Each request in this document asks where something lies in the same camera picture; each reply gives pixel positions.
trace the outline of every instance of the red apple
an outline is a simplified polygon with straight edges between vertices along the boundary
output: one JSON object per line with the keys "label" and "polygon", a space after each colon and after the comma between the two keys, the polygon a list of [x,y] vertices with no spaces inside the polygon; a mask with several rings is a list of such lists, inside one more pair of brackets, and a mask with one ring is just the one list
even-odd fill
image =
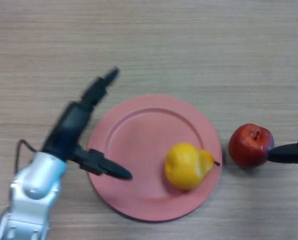
{"label": "red apple", "polygon": [[228,147],[231,158],[237,165],[251,169],[267,161],[268,152],[274,147],[274,139],[266,128],[247,123],[235,130]]}

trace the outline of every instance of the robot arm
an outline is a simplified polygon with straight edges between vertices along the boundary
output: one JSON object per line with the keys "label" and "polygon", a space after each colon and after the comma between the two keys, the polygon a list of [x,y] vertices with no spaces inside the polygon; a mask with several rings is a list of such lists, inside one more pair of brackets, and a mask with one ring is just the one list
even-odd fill
{"label": "robot arm", "polygon": [[18,172],[16,161],[16,175],[10,185],[10,206],[0,216],[0,240],[46,240],[49,211],[61,191],[60,179],[68,160],[96,175],[132,179],[128,170],[106,159],[103,153],[94,149],[86,151],[78,144],[94,107],[106,95],[106,88],[118,72],[115,68],[107,76],[99,77],[80,101],[67,106],[27,167]]}

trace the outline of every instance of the wooden table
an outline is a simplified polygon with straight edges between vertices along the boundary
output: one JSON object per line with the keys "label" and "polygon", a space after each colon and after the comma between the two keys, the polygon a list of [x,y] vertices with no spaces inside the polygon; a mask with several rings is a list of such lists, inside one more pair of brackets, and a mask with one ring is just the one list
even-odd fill
{"label": "wooden table", "polygon": [[16,141],[41,146],[67,102],[114,65],[121,76],[82,144],[115,104],[169,94],[208,116],[227,164],[202,207],[146,224],[108,209],[70,163],[51,240],[298,240],[298,165],[245,173],[226,147],[246,122],[276,145],[298,141],[298,0],[0,0],[0,212]]}

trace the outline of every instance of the apple stem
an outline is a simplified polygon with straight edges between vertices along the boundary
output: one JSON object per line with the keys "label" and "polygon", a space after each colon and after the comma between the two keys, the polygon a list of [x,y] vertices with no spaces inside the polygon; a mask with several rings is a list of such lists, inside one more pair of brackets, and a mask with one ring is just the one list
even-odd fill
{"label": "apple stem", "polygon": [[257,131],[257,134],[256,134],[256,136],[254,137],[254,140],[257,140],[259,135],[260,135],[260,131]]}

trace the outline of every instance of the yellow pear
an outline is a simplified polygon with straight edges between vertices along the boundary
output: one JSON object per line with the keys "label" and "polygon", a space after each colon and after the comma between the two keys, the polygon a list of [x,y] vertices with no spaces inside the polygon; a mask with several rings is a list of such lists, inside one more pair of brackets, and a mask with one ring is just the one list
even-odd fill
{"label": "yellow pear", "polygon": [[191,190],[203,181],[215,164],[208,151],[189,143],[179,143],[167,153],[164,172],[174,187]]}

